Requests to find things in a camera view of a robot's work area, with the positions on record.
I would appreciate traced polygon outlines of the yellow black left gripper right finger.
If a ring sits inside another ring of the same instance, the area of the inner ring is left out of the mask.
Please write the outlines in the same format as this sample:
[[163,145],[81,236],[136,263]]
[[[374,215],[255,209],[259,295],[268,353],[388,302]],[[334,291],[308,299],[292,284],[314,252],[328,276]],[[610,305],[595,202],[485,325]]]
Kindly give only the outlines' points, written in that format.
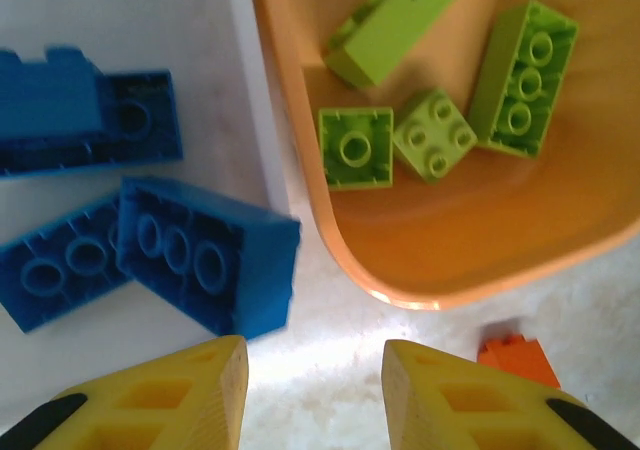
[[406,340],[386,342],[382,389],[394,449],[632,449],[569,394]]

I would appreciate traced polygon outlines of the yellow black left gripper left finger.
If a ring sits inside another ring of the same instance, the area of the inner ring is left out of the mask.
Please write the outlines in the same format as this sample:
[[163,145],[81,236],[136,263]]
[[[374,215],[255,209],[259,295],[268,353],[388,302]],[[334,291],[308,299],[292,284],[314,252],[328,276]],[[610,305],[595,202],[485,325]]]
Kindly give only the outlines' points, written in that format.
[[225,336],[68,388],[1,437],[4,449],[235,449],[247,344]]

